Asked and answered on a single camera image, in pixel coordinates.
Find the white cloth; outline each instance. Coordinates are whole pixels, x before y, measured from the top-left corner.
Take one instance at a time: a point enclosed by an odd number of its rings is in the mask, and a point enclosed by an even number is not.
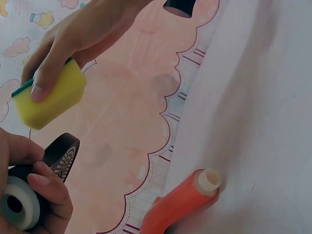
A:
[[[233,0],[194,80],[165,193],[214,167],[219,201],[175,234],[312,233],[312,1]]]

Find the white nozzle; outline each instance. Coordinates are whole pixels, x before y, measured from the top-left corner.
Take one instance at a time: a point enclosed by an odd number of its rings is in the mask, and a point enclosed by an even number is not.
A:
[[[198,185],[205,192],[213,192],[220,187],[221,176],[218,171],[207,168],[198,176]]]

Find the black tape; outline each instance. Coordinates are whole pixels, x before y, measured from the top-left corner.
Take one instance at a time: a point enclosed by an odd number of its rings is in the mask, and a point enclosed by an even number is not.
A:
[[[74,164],[79,146],[79,139],[69,133],[64,133],[45,149],[42,161],[46,163],[63,182],[65,182]],[[33,165],[18,165],[9,169],[8,175],[16,176],[28,183],[27,177],[33,172]],[[33,228],[26,230],[28,232],[41,225],[46,215],[50,212],[48,201],[38,193],[36,193],[36,196],[40,204],[40,217]]]

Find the sponge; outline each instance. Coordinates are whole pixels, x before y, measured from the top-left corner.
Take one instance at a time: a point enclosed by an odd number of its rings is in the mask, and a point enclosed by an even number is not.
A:
[[[30,98],[33,83],[34,79],[26,82],[12,93],[12,99],[23,123],[40,130],[81,101],[87,82],[78,64],[73,59],[68,59],[54,89],[40,103],[35,103]]]

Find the black object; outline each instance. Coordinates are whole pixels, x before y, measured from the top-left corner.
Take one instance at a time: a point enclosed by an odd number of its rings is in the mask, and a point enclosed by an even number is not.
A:
[[[42,161],[47,164],[52,171],[60,178],[63,182],[65,182],[70,169],[73,166],[75,158],[78,153],[78,149],[80,146],[80,141],[73,135],[69,133],[64,133],[59,136],[55,141],[53,141],[46,149],[44,153],[44,157]],[[18,165],[11,169],[9,169],[9,176],[16,176],[26,183],[27,177],[30,173],[34,172],[33,165]],[[34,230],[38,225],[42,224],[45,216],[50,211],[50,206],[47,200],[45,200],[41,195],[36,193],[40,204],[40,216],[36,225],[30,230]],[[19,201],[15,201],[15,207],[12,209],[19,209]]]
[[[167,0],[163,8],[175,15],[191,18],[196,0]]]

